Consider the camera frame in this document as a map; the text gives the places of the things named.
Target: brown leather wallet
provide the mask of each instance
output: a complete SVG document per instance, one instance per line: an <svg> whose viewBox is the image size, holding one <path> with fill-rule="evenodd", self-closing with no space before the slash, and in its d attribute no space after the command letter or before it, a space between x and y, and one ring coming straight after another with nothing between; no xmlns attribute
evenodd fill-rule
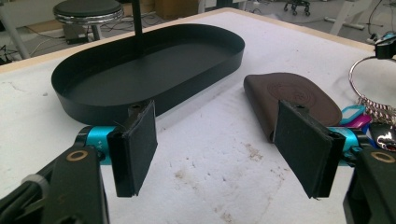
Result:
<svg viewBox="0 0 396 224"><path fill-rule="evenodd" d="M278 101L286 100L309 109L309 115L324 126L337 125L342 117L337 104L315 83L292 73L248 75L244 88L262 130L273 142Z"/></svg>

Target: white tabletop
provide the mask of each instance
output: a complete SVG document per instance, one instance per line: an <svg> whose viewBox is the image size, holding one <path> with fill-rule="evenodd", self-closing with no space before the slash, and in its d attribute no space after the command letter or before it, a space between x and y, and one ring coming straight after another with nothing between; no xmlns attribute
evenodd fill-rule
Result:
<svg viewBox="0 0 396 224"><path fill-rule="evenodd" d="M246 42L242 65L156 119L159 145L138 197L117 198L111 167L102 168L112 223L346 222L342 201L353 170L339 167L330 198L308 199L266 141L243 79L295 73L343 108L356 99L347 81L350 66L373 53L269 21L232 9L187 21L240 35ZM86 126L64 113L51 87L63 58L0 74L0 197L70 147Z"/></svg>

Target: oval tray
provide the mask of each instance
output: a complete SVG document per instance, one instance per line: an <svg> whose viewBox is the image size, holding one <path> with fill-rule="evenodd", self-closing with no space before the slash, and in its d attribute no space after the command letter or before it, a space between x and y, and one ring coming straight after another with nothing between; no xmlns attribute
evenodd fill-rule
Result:
<svg viewBox="0 0 396 224"><path fill-rule="evenodd" d="M239 35L219 27L169 26L76 53L55 68L51 83L70 117L114 125L133 103L153 99L158 116L228 76L244 48Z"/></svg>

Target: key ring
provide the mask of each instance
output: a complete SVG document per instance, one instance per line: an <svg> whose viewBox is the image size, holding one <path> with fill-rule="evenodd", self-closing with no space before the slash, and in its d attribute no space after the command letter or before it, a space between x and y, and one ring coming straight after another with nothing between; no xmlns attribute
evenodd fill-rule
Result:
<svg viewBox="0 0 396 224"><path fill-rule="evenodd" d="M349 70L349 84L356 94L358 94L358 105L364 105L366 107L365 114L372 117L372 122L387 123L390 125L396 125L396 109L390 105L383 105L375 101L370 100L364 94L361 94L353 83L353 70L359 63L367 60L376 59L375 56L366 57L355 62Z"/></svg>

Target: embossed logo on wallet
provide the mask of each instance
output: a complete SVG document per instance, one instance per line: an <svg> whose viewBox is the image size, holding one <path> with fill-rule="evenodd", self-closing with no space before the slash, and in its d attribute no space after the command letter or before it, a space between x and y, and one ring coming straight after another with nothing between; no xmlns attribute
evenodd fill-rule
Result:
<svg viewBox="0 0 396 224"><path fill-rule="evenodd" d="M315 104L315 96L309 89L289 82L269 83L267 90L277 100L287 100L308 107Z"/></svg>

